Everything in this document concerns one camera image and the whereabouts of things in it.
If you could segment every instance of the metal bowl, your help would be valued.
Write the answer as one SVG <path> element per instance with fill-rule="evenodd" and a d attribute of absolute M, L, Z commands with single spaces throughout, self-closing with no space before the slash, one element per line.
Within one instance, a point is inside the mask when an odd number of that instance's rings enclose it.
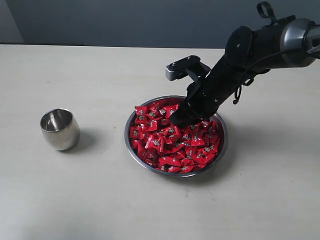
<path fill-rule="evenodd" d="M 185 97 L 184 96 L 161 96 L 161 97 L 157 97 L 154 99 L 151 99 L 145 103 L 143 103 L 141 106 L 148 106 L 151 107 L 152 105 L 154 105 L 157 102 L 162 102 L 165 105 L 175 105 L 175 104 L 179 104 L 182 100 L 184 100 Z M 225 124 L 225 122 L 223 121 L 223 119 L 221 118 L 221 116 L 216 113 L 214 114 L 210 120 L 215 121 L 216 122 L 216 130 L 219 133 L 220 136 L 220 145 L 219 145 L 219 151 L 218 154 L 214 157 L 214 160 L 212 161 L 212 163 L 210 163 L 209 165 L 205 166 L 204 168 L 197 170 L 197 171 L 191 171 L 191 172 L 187 172 L 187 173 L 178 173 L 178 172 L 165 172 L 165 171 L 161 171 L 158 169 L 155 169 L 151 166 L 149 166 L 148 164 L 144 163 L 135 153 L 135 151 L 133 150 L 132 146 L 131 146 L 131 140 L 129 138 L 129 134 L 130 134 L 130 127 L 132 127 L 132 125 L 134 124 L 136 118 L 136 112 L 134 111 L 131 116 L 129 117 L 128 121 L 126 122 L 125 125 L 125 129 L 124 129 L 124 141 L 125 141 L 125 145 L 129 150 L 129 153 L 131 154 L 131 156 L 144 168 L 156 173 L 156 174 L 161 174 L 167 177 L 172 177 L 172 178 L 186 178 L 186 177 L 191 177 L 197 174 L 200 174 L 206 170 L 208 170 L 209 168 L 211 168 L 213 165 L 215 165 L 218 161 L 220 161 L 220 159 L 223 157 L 223 155 L 225 154 L 226 150 L 227 150 L 227 146 L 228 146 L 228 132 L 227 132 L 227 126 Z"/>

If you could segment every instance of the cable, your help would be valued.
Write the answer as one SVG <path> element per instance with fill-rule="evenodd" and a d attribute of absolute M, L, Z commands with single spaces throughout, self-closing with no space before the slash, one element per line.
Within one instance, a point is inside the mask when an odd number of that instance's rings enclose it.
<path fill-rule="evenodd" d="M 243 80 L 243 78 L 249 72 L 249 70 L 252 69 L 257 63 L 259 63 L 259 62 L 261 62 L 261 61 L 263 61 L 265 59 L 272 58 L 274 56 L 286 54 L 286 53 L 289 53 L 289 52 L 295 52 L 295 51 L 302 51 L 302 49 L 301 48 L 295 48 L 295 49 L 279 51 L 279 52 L 276 52 L 274 54 L 271 54 L 271 55 L 268 55 L 268 56 L 264 56 L 263 58 L 260 58 L 259 60 L 257 60 L 254 63 L 252 63 L 249 67 L 247 67 L 246 70 L 239 77 L 239 84 L 237 85 L 236 91 L 234 92 L 234 98 L 235 99 L 233 100 L 233 104 L 236 105 L 240 100 L 241 91 L 242 91 L 242 85 L 247 80 L 247 79 Z"/>

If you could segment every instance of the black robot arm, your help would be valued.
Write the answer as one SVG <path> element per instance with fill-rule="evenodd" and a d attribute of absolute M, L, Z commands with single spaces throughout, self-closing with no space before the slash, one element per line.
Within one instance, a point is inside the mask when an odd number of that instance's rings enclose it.
<path fill-rule="evenodd" d="M 224 55 L 211 70 L 193 55 L 166 67 L 170 81 L 186 76 L 194 81 L 187 88 L 185 100 L 170 117 L 173 124 L 184 128 L 209 119 L 233 93 L 236 104 L 242 86 L 249 86 L 256 75 L 271 69 L 306 67 L 320 58 L 320 27 L 314 21 L 296 19 L 294 15 L 278 20 L 265 1 L 257 9 L 271 23 L 256 31 L 246 26 L 235 30 Z"/>

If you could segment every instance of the candy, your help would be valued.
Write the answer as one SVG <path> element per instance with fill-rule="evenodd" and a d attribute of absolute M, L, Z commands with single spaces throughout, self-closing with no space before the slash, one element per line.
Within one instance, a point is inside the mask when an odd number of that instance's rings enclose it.
<path fill-rule="evenodd" d="M 131 147 L 147 165 L 168 173 L 203 169 L 215 159 L 220 137 L 214 121 L 202 120 L 180 129 L 170 122 L 179 105 L 135 107 L 136 118 L 129 130 Z"/>

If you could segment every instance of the metal cup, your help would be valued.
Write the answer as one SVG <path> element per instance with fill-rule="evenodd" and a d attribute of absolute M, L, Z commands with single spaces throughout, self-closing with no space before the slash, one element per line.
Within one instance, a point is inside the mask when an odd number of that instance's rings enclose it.
<path fill-rule="evenodd" d="M 40 121 L 45 140 L 59 151 L 67 150 L 79 142 L 80 129 L 74 115 L 67 109 L 47 112 Z"/>

